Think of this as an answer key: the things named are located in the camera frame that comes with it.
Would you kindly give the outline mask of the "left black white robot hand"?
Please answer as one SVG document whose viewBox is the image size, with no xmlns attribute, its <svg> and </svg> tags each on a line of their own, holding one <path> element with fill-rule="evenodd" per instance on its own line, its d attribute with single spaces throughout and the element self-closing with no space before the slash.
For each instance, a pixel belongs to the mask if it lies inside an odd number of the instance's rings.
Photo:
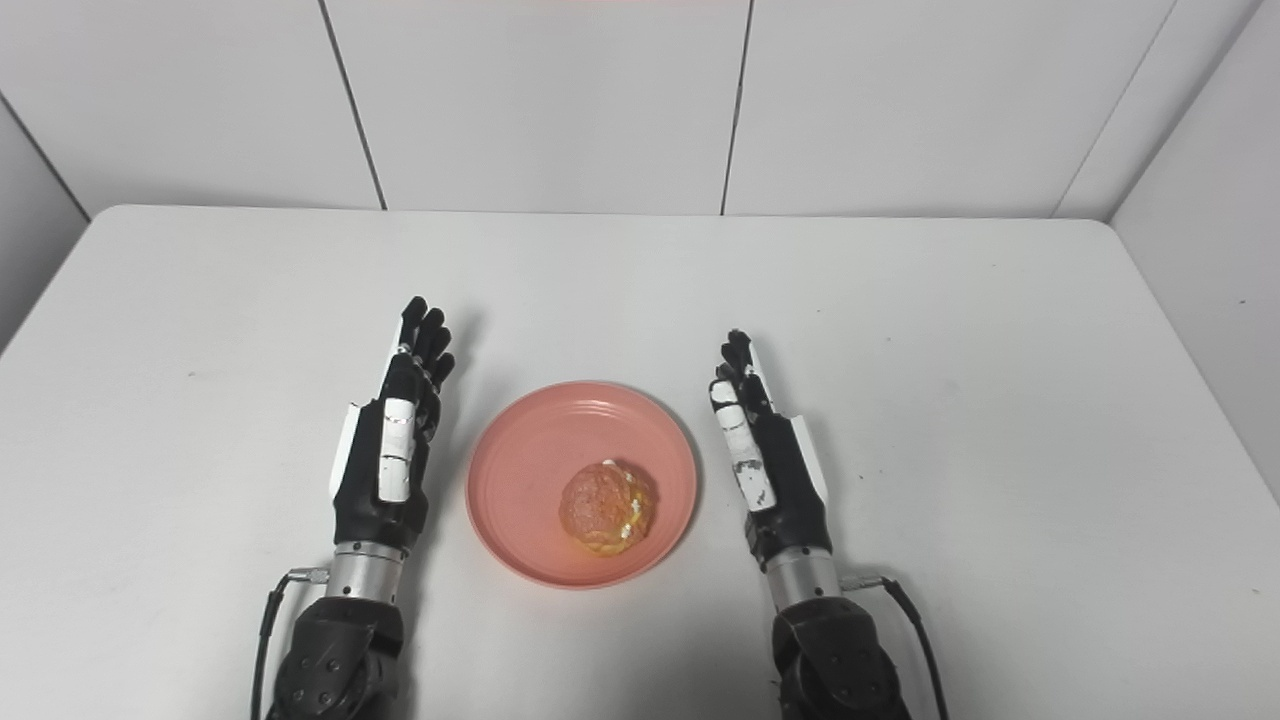
<svg viewBox="0 0 1280 720">
<path fill-rule="evenodd" d="M 424 532 L 422 483 L 454 370 L 445 314 L 413 297 L 399 315 L 378 396 L 347 410 L 332 474 L 334 544 L 410 552 Z"/>
</svg>

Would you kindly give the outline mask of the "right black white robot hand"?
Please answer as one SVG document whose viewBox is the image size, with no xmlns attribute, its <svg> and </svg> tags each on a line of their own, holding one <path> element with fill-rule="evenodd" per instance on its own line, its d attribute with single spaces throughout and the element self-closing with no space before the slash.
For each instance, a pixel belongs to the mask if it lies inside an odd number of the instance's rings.
<svg viewBox="0 0 1280 720">
<path fill-rule="evenodd" d="M 708 387 L 716 421 L 746 505 L 745 537 L 760 568 L 787 552 L 831 552 L 826 486 L 800 416 L 774 405 L 744 331 L 732 329 Z"/>
</svg>

